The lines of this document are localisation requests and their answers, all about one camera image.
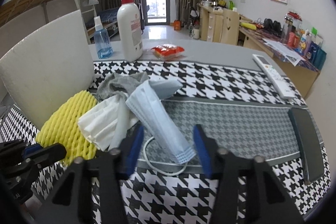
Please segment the surgical face mask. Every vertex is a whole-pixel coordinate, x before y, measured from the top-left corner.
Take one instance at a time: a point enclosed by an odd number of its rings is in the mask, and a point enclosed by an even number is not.
[[[196,155],[167,114],[148,80],[135,89],[127,99],[126,105],[157,140],[172,161],[183,164]]]

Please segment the blue gripper pad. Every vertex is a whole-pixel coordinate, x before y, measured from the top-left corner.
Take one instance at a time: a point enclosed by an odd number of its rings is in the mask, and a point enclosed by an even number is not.
[[[200,124],[194,126],[194,143],[198,152],[198,157],[206,177],[219,179],[222,174],[223,164],[216,156],[218,145],[212,138],[208,138]]]
[[[134,173],[144,138],[143,131],[143,126],[139,123],[136,125],[133,133],[124,138],[119,146],[122,152],[121,164],[119,164],[117,169],[120,179],[126,180]]]
[[[23,159],[25,160],[26,158],[29,158],[29,155],[38,151],[38,150],[41,150],[43,149],[43,147],[41,145],[39,145],[38,143],[37,144],[34,144],[34,145],[31,145],[31,146],[28,146],[27,148],[24,149],[23,151]]]

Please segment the chair backrest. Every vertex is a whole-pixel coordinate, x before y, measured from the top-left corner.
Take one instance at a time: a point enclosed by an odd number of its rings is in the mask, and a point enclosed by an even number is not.
[[[0,77],[38,128],[93,81],[94,68],[80,10],[37,29],[0,59]]]
[[[229,9],[223,10],[223,28],[220,42],[236,45],[239,34],[239,14]]]

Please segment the white cable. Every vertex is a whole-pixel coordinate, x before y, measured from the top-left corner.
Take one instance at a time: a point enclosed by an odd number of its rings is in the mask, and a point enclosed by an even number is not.
[[[188,164],[187,162],[185,163],[185,165],[183,166],[183,168],[182,168],[180,171],[176,172],[176,173],[167,173],[167,172],[164,172],[164,171],[162,171],[162,170],[160,170],[160,169],[154,167],[154,166],[151,164],[151,162],[148,160],[148,157],[147,157],[146,148],[147,148],[148,144],[149,144],[152,140],[154,140],[154,137],[149,138],[149,140],[148,140],[147,142],[145,142],[145,145],[143,146],[143,150],[142,150],[142,152],[143,152],[143,156],[145,157],[145,161],[147,162],[147,164],[149,165],[149,167],[152,168],[153,170],[155,170],[155,171],[157,171],[157,172],[163,174],[163,175],[170,176],[170,177],[172,177],[172,176],[177,176],[177,175],[183,173],[183,172],[185,171],[185,169],[187,168],[187,164]]]

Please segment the air conditioner remote control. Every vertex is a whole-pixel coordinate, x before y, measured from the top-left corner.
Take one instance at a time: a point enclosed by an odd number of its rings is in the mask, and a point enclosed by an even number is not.
[[[277,70],[265,59],[265,57],[257,54],[252,54],[253,60],[267,75],[268,79],[274,85],[276,91],[282,99],[295,98],[294,92],[289,87],[285,79],[277,72]]]

